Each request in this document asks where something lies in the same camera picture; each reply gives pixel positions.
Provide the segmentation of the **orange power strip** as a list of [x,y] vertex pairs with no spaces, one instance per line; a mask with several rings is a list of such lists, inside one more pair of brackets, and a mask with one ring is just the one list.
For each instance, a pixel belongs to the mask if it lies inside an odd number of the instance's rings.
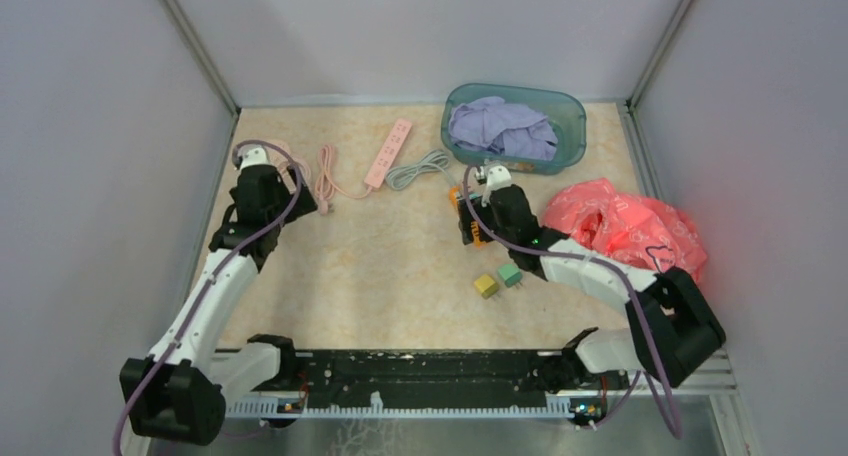
[[483,236],[479,224],[471,217],[466,208],[466,198],[461,192],[460,183],[449,172],[450,158],[442,149],[434,149],[426,153],[418,162],[392,167],[385,176],[385,183],[394,191],[406,189],[421,175],[428,173],[441,173],[450,183],[449,201],[454,207],[458,217],[463,216],[472,220],[472,231],[474,247],[481,248],[486,245],[490,238]]

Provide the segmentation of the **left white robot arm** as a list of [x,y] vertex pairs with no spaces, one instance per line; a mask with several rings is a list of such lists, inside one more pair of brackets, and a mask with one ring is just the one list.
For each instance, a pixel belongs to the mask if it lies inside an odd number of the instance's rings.
[[228,405],[267,382],[292,387],[298,360],[284,353],[283,338],[260,335],[225,363],[213,356],[237,303],[276,249],[281,229],[316,211],[301,168],[241,162],[232,203],[209,243],[201,275],[175,320],[148,354],[129,358],[119,373],[125,406],[112,437],[124,452],[126,430],[142,438],[206,446],[219,435]]

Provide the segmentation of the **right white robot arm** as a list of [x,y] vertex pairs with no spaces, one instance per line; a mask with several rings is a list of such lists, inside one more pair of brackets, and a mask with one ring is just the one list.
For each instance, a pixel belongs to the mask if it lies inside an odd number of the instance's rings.
[[684,269],[645,269],[580,245],[571,235],[539,224],[524,191],[501,188],[488,199],[452,188],[464,244],[503,244],[513,286],[532,274],[580,289],[627,318],[618,330],[588,328],[562,350],[563,374],[576,388],[590,387],[602,373],[643,371],[679,387],[723,347],[724,328],[693,277]]

